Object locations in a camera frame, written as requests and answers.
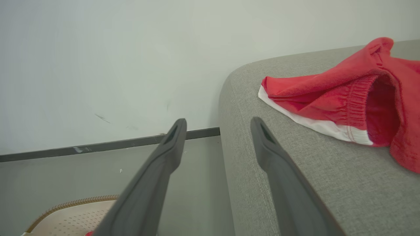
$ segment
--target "red garment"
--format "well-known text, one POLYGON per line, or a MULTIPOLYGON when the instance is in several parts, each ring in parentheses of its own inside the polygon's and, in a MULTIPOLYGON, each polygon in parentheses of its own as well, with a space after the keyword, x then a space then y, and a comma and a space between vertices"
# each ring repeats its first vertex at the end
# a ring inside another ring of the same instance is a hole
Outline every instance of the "red garment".
POLYGON ((262 86, 292 113, 367 130, 373 146, 391 145, 400 165, 420 173, 420 61, 391 57, 393 44, 378 38, 322 74, 266 77, 262 86))

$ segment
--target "baseboard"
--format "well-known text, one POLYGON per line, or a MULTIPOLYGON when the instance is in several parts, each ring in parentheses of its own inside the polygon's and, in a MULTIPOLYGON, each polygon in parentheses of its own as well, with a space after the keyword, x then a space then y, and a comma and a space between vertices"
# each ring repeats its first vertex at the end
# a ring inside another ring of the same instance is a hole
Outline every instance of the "baseboard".
MULTIPOLYGON (((198 139, 204 137, 218 136, 220 135, 219 127, 206 128, 200 130, 187 131, 186 139, 198 139)), ((76 154, 84 154, 89 152, 103 152, 115 149, 123 149, 128 147, 139 147, 150 144, 158 144, 165 135, 158 135, 152 137, 145 137, 139 139, 128 139, 116 142, 91 144, 77 147, 65 147, 58 149, 50 149, 36 152, 24 152, 8 155, 0 155, 0 162, 16 161, 16 160, 27 160, 43 157, 58 157, 58 156, 69 156, 76 154)))

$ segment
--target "gray sofa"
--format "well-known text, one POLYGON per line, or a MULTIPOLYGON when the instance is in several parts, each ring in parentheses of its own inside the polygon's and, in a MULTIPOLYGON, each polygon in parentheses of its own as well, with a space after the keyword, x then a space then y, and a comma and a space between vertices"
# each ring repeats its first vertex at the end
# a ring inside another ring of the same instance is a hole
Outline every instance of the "gray sofa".
MULTIPOLYGON (((226 79, 219 120, 237 236, 280 235, 268 179, 254 153, 249 128, 253 116, 265 121, 347 235, 420 235, 420 174, 401 167, 387 147, 322 135, 294 123, 257 97, 265 76, 322 73, 360 48, 262 60, 236 69, 226 79)), ((420 60, 420 40, 396 42, 391 53, 420 60)))

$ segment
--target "laundry basket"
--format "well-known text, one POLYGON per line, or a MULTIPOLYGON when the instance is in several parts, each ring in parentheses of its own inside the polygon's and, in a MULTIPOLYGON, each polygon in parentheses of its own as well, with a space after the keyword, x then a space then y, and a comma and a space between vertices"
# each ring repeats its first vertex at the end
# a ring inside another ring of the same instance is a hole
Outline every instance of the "laundry basket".
POLYGON ((57 205, 39 216, 22 236, 85 236, 99 225, 117 198, 91 197, 57 205))

